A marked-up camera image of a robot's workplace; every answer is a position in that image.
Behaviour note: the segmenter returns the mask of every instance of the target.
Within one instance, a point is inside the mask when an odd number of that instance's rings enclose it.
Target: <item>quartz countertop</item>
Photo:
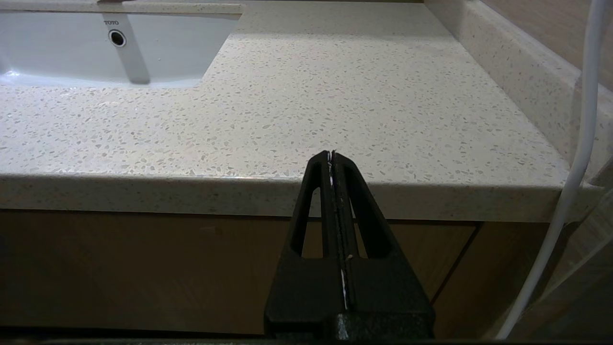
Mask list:
[[[197,87],[0,85],[1,208],[289,216],[337,150],[388,218],[550,217],[567,162],[423,4],[187,2],[103,6],[243,12]]]

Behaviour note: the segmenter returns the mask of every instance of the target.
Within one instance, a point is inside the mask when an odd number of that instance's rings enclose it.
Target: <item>cabinet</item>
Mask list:
[[[289,219],[1,211],[0,325],[262,333]],[[391,222],[428,296],[470,223]],[[317,256],[320,223],[305,255]]]

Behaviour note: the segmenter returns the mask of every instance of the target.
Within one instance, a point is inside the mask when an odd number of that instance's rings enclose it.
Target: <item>white cable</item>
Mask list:
[[[555,207],[554,216],[549,224],[549,229],[545,235],[545,240],[538,252],[534,265],[519,292],[509,315],[504,324],[498,331],[496,339],[506,339],[515,326],[522,311],[528,304],[530,296],[534,292],[543,270],[549,261],[555,243],[560,236],[562,226],[566,219],[568,209],[573,204],[577,191],[581,186],[581,181],[585,174],[585,169],[592,155],[594,145],[594,133],[596,131],[596,106],[598,104],[598,66],[600,65],[600,40],[601,28],[603,25],[604,6],[606,0],[592,0],[590,14],[585,28],[585,41],[583,46],[583,68],[582,68],[582,97],[581,97],[581,128],[579,133],[579,144],[573,160],[573,165],[568,174],[568,178],[562,194]]]

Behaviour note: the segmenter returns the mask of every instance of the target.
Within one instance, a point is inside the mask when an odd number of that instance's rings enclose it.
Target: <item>black clamp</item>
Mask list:
[[[323,258],[303,258],[311,196],[321,189]],[[360,257],[352,209],[368,258]],[[323,151],[309,160],[266,310],[268,336],[432,338],[434,310],[356,165]]]

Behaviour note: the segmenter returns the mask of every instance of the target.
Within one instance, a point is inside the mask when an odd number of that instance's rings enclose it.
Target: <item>white sink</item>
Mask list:
[[[0,11],[0,84],[193,87],[239,17]]]

